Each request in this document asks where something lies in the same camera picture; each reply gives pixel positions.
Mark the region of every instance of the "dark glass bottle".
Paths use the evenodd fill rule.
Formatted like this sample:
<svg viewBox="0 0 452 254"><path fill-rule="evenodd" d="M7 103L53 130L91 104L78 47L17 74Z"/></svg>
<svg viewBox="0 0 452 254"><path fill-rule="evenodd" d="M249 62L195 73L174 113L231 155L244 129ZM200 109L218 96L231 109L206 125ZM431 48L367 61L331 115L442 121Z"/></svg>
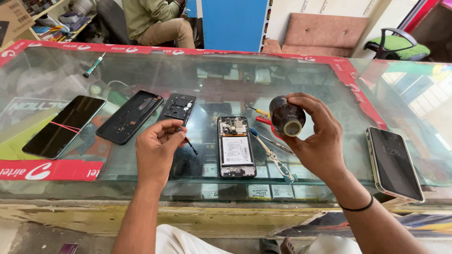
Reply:
<svg viewBox="0 0 452 254"><path fill-rule="evenodd" d="M306 115L301 107L290 104L285 95L280 95L270 102L270 119L277 132L296 136L305 125Z"/></svg>

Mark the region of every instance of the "floor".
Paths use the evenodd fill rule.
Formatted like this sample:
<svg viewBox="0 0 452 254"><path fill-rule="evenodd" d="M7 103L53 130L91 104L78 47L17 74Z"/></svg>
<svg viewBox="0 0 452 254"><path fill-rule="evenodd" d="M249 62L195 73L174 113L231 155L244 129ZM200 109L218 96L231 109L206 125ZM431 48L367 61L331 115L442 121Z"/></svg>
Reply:
<svg viewBox="0 0 452 254"><path fill-rule="evenodd" d="M258 239L203 239L220 249L235 254L260 254ZM421 241L433 254L448 253L452 240ZM0 254L57 254L64 243L78 243L76 254L109 254L112 237L87 235L37 223L19 223L0 219ZM297 249L310 240L292 240Z"/></svg>

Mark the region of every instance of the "office chair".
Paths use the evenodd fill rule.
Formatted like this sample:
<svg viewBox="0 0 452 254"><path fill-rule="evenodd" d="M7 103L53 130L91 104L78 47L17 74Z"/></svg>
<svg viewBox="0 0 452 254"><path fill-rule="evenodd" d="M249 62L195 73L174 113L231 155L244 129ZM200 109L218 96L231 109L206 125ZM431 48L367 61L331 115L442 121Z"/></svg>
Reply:
<svg viewBox="0 0 452 254"><path fill-rule="evenodd" d="M98 16L110 37L108 42L120 45L138 45L127 35L126 16L122 8L113 0L100 0L96 6Z"/></svg>
<svg viewBox="0 0 452 254"><path fill-rule="evenodd" d="M386 30L401 37L386 36ZM374 59L419 61L430 54L426 46L418 44L407 32L396 28L381 29L381 37L368 41L364 45L364 49L367 48L376 52Z"/></svg>

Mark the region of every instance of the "man's left hand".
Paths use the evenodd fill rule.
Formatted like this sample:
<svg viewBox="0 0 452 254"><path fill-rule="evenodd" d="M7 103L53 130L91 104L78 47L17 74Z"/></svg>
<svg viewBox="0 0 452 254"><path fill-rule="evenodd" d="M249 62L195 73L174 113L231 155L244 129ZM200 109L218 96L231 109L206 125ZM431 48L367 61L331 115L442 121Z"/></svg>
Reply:
<svg viewBox="0 0 452 254"><path fill-rule="evenodd" d="M158 190L168 181L174 152L185 146L187 128L182 120L168 119L156 122L137 136L138 187L153 186Z"/></svg>

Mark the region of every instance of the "smartphone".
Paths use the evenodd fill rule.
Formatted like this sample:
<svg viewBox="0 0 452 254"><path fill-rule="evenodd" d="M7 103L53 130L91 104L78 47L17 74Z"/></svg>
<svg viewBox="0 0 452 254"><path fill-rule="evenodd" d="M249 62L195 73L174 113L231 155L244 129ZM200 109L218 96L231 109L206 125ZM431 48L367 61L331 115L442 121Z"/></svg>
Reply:
<svg viewBox="0 0 452 254"><path fill-rule="evenodd" d="M252 178L257 175L246 117L219 117L218 151L222 178Z"/></svg>
<svg viewBox="0 0 452 254"><path fill-rule="evenodd" d="M125 145L162 103L161 96L140 90L96 130L96 135Z"/></svg>
<svg viewBox="0 0 452 254"><path fill-rule="evenodd" d="M104 104L105 101L102 99L77 96L22 147L22 152L46 159L56 159Z"/></svg>
<svg viewBox="0 0 452 254"><path fill-rule="evenodd" d="M368 128L366 136L377 189L410 202L424 202L404 138L375 127Z"/></svg>

